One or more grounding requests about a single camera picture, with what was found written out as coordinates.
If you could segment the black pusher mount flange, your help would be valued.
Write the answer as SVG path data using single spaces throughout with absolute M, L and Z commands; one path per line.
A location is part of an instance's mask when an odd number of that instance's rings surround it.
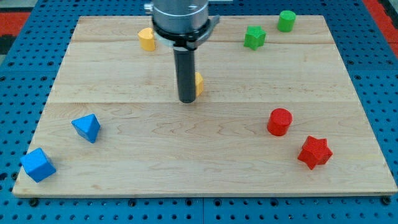
M 219 21 L 220 16 L 215 15 L 207 19 L 205 24 L 199 29 L 184 34 L 177 34 L 164 30 L 154 19 L 152 19 L 152 25 L 157 40 L 161 41 L 164 45 L 168 47 L 181 47 L 187 50 L 196 50 L 210 38 L 210 35 Z

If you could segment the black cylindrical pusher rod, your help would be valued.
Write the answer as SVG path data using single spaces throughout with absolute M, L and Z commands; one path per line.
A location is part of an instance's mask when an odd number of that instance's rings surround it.
M 192 103 L 196 99 L 194 51 L 174 47 L 174 60 L 179 100 Z

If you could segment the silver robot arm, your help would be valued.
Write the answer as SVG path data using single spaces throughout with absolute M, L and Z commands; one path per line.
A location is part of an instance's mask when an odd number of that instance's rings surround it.
M 173 48 L 178 98 L 192 103 L 197 97 L 195 51 L 220 21 L 209 16 L 208 0 L 151 0 L 144 10 L 152 16 L 155 33 Z

